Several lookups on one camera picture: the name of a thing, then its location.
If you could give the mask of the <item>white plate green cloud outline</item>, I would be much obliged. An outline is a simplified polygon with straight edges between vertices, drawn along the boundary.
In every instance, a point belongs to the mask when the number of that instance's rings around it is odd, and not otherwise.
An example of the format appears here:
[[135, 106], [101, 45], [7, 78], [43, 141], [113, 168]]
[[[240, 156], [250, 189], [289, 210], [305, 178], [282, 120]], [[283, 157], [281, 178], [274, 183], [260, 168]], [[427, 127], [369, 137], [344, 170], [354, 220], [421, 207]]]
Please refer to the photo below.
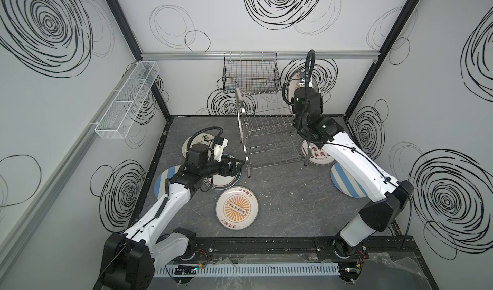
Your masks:
[[[312, 75], [312, 77], [311, 77], [311, 80], [310, 80], [310, 81], [314, 84], [314, 86], [313, 86], [314, 90], [315, 90], [316, 92], [319, 92], [319, 88], [318, 88], [318, 81], [315, 79], [315, 76], [314, 76], [314, 75]], [[288, 100], [290, 101], [292, 97], [294, 97], [294, 95], [293, 95], [293, 96], [289, 96], [289, 95], [288, 95], [288, 97], [287, 97], [287, 98], [288, 98]]]

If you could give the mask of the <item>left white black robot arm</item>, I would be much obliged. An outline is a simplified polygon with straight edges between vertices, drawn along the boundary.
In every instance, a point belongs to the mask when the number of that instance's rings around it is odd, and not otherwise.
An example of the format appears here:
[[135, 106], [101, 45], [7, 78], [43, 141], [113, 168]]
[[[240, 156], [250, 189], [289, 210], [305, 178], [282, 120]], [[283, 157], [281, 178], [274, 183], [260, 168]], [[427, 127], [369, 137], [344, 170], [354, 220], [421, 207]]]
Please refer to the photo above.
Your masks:
[[172, 178], [165, 180], [164, 195], [133, 226], [113, 233], [103, 248], [99, 276], [94, 289], [147, 289], [155, 272], [177, 257], [192, 257], [195, 233], [177, 228], [168, 237], [164, 229], [199, 190], [204, 178], [236, 176], [245, 160], [222, 156], [185, 162]]

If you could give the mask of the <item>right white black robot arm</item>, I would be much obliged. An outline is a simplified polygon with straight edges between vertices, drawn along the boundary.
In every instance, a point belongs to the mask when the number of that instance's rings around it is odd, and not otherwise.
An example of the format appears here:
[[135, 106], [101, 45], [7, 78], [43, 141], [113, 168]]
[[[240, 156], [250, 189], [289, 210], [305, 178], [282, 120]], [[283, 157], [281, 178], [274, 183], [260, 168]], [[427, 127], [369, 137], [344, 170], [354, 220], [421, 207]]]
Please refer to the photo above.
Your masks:
[[333, 243], [342, 257], [376, 232], [384, 231], [409, 202], [414, 186], [385, 172], [334, 119], [322, 115], [322, 96], [305, 85], [291, 99], [293, 125], [308, 143], [332, 156], [362, 186], [368, 204], [337, 233]]

